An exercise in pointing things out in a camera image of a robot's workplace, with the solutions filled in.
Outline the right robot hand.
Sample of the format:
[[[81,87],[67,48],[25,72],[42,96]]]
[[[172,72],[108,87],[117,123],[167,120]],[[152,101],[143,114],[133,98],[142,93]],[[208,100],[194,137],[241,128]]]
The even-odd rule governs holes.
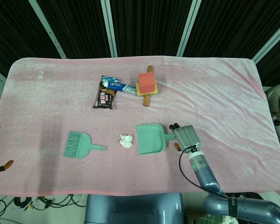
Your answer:
[[[199,151],[200,140],[192,125],[179,126],[177,123],[169,126],[169,129],[174,133],[176,143],[174,144],[177,151],[190,153]]]

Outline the green dustpan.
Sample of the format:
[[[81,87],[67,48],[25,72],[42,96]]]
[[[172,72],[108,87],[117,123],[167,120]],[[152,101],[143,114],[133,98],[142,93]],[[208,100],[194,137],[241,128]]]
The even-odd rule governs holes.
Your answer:
[[[157,154],[164,151],[167,140],[174,140],[174,134],[165,134],[159,124],[137,125],[138,155]]]

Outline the white paper ball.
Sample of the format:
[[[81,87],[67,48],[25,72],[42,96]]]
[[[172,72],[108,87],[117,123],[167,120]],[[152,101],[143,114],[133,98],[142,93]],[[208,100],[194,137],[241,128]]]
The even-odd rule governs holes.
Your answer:
[[[131,148],[133,146],[133,136],[120,134],[121,140],[119,141],[120,145],[124,148]]]

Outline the green hand broom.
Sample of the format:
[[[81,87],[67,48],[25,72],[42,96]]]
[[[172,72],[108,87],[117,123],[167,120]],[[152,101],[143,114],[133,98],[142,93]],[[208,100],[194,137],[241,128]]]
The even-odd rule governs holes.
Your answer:
[[[82,159],[91,150],[106,151],[107,146],[92,144],[91,137],[87,133],[71,131],[67,138],[63,157]]]

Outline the wooden cylinder rod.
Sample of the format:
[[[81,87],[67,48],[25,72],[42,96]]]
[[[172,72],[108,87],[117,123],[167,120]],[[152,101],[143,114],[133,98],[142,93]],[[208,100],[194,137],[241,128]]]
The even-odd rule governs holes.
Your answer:
[[[147,67],[147,72],[153,72],[153,71],[154,71],[154,67],[152,65],[149,65]],[[144,99],[143,99],[143,106],[144,107],[149,107],[149,105],[150,105],[150,98],[151,98],[150,95],[145,95],[144,96]]]

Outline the yellow green sponge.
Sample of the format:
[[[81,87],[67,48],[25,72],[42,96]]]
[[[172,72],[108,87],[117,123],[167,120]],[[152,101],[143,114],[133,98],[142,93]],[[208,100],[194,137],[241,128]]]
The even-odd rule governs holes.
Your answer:
[[[155,81],[137,82],[136,92],[138,96],[158,94],[157,83]]]

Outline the red foam cube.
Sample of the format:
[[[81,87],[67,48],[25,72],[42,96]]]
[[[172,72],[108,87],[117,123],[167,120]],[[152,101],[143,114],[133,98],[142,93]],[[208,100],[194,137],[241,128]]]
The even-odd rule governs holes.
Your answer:
[[[155,90],[155,78],[153,72],[141,73],[138,75],[140,93],[153,92]]]

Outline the pink plush tablecloth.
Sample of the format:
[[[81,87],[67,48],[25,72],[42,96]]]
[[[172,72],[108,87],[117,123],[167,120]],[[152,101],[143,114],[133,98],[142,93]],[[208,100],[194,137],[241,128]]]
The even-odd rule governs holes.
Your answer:
[[[149,107],[144,96],[117,91],[112,109],[93,108],[102,76],[136,86],[149,65],[158,88]],[[173,123],[195,128],[225,192],[280,193],[280,145],[252,60],[139,56],[14,62],[0,100],[0,166],[14,163],[0,173],[0,195],[195,191],[193,169],[172,141],[151,155],[119,143],[137,125]],[[63,157],[71,131],[107,150]]]

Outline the blue white toothpaste tube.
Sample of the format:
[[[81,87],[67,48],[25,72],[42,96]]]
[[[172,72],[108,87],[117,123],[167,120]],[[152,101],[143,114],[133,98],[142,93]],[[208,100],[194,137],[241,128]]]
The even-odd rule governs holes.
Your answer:
[[[113,77],[103,77],[102,84],[104,87],[114,91],[121,91],[125,93],[130,93],[133,95],[137,94],[136,87],[133,85],[122,84],[117,78]]]

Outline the green gridded mat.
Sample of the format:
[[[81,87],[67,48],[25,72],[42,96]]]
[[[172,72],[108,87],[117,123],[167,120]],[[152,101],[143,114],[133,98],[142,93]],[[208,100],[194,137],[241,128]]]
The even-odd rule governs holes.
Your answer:
[[[236,218],[230,216],[212,216],[210,214],[205,214],[194,220],[193,224],[238,224],[238,221]]]

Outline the blue-grey robot torso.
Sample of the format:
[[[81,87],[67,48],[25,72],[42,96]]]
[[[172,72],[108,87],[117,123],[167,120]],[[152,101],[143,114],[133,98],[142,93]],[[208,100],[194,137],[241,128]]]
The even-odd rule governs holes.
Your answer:
[[[88,195],[84,224],[184,224],[182,194]]]

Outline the dark brown snack packet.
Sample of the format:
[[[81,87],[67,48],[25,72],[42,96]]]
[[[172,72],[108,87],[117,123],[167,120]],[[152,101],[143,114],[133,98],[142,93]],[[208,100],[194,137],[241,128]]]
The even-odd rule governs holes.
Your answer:
[[[96,101],[94,103],[93,108],[103,108],[103,109],[112,109],[112,103],[115,98],[116,92],[115,90],[108,89],[108,82],[118,83],[119,79],[114,77],[102,76],[99,89],[96,96]]]

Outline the seated person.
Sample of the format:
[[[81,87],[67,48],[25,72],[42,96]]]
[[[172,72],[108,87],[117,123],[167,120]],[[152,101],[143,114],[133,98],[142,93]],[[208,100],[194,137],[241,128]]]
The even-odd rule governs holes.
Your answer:
[[[270,87],[265,91],[265,95],[269,105],[269,111],[272,118],[276,117],[278,125],[280,125],[280,84]]]

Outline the white partition post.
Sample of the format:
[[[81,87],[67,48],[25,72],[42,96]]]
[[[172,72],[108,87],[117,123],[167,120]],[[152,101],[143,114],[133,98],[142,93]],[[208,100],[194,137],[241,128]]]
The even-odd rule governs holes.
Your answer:
[[[191,5],[190,5],[190,9],[189,9],[189,13],[188,13],[188,17],[186,19],[186,23],[184,26],[184,30],[182,33],[182,37],[180,40],[180,44],[177,50],[177,57],[182,57],[185,51],[185,48],[187,46],[193,25],[195,23],[196,20],[196,16],[198,14],[200,5],[202,3],[202,0],[192,0]]]
[[[36,16],[38,17],[40,23],[44,27],[45,31],[49,35],[49,38],[51,39],[52,43],[54,44],[59,56],[62,59],[66,59],[67,58],[66,54],[65,54],[62,46],[60,45],[56,35],[54,34],[49,22],[47,21],[43,11],[41,10],[37,0],[28,0],[28,2],[31,5],[32,9],[34,10]]]
[[[280,41],[280,27],[276,30],[276,32],[269,38],[269,40],[252,58],[254,63],[257,64],[279,41]]]
[[[110,0],[100,0],[111,57],[118,57]]]

